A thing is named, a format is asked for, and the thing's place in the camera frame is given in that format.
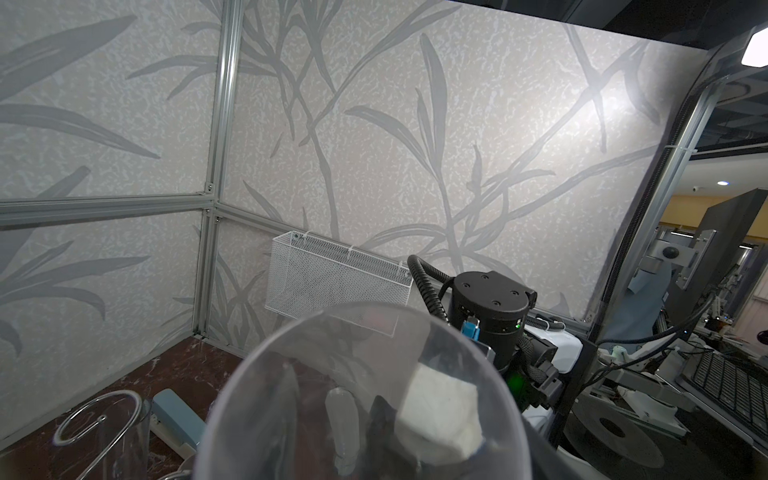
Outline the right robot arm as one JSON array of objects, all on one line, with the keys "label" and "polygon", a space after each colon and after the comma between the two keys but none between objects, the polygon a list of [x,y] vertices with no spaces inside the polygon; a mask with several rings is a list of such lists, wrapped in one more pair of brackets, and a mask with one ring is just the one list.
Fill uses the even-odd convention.
[{"label": "right robot arm", "polygon": [[407,267],[428,312],[481,349],[524,417],[554,443],[594,345],[564,321],[536,314],[537,292],[497,271],[450,276],[417,255]]}]

